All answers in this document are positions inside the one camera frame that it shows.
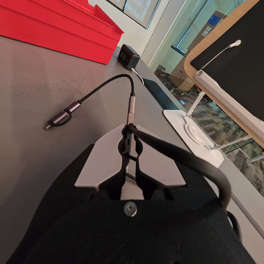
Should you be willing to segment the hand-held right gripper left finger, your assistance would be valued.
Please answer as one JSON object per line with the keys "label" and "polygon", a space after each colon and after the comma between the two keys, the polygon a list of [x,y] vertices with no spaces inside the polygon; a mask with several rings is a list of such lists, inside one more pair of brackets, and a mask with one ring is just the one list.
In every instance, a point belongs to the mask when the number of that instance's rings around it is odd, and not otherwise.
{"label": "hand-held right gripper left finger", "polygon": [[125,124],[121,124],[97,140],[75,182],[75,187],[98,189],[100,184],[121,171],[122,156],[118,144],[123,139],[124,128]]}

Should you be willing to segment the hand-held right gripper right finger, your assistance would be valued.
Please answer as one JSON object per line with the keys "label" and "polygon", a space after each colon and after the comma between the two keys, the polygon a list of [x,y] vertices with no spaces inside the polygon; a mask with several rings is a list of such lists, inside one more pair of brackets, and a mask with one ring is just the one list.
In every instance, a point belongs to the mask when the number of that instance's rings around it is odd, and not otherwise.
{"label": "hand-held right gripper right finger", "polygon": [[183,187],[186,182],[176,163],[137,137],[136,173],[163,187]]}

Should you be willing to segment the grey usb hub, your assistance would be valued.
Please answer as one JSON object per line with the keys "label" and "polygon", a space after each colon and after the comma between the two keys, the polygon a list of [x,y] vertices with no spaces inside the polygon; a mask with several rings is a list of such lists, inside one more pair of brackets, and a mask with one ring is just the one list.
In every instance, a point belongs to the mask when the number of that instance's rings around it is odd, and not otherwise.
{"label": "grey usb hub", "polygon": [[134,110],[135,110],[135,95],[131,95],[129,98],[129,105],[128,105],[128,115],[127,115],[127,125],[126,125],[126,138],[125,138],[125,150],[124,150],[124,158],[125,158],[125,172],[128,173],[129,167],[129,155],[130,155],[130,148],[131,148],[131,138],[132,134],[128,131],[128,125],[134,123]]}

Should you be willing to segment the dark phone on table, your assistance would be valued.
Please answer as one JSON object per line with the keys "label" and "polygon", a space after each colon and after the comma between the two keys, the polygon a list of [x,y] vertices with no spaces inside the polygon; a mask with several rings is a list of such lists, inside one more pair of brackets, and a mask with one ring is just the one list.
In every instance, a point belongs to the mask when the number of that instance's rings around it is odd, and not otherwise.
{"label": "dark phone on table", "polygon": [[143,82],[163,110],[179,110],[155,81],[143,78]]}

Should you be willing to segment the black charger cube with display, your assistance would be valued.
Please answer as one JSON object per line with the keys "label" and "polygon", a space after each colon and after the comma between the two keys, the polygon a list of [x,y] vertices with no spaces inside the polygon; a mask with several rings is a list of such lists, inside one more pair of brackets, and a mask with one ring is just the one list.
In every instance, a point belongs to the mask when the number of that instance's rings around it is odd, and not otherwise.
{"label": "black charger cube with display", "polygon": [[135,70],[140,60],[140,55],[129,45],[123,44],[117,60],[126,70],[131,71],[132,69]]}

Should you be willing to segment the red plastic bin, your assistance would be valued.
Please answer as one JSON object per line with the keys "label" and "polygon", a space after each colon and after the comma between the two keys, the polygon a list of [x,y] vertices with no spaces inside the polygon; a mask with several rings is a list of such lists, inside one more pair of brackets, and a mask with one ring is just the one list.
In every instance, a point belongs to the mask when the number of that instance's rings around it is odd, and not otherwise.
{"label": "red plastic bin", "polygon": [[123,30],[85,0],[1,0],[1,36],[109,64]]}

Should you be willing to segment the large window with blinds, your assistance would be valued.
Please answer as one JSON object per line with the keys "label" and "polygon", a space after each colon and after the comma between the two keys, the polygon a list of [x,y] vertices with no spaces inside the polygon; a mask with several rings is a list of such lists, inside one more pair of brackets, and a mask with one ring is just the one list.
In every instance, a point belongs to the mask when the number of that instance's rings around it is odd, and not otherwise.
{"label": "large window with blinds", "polygon": [[107,0],[126,16],[148,29],[160,0]]}

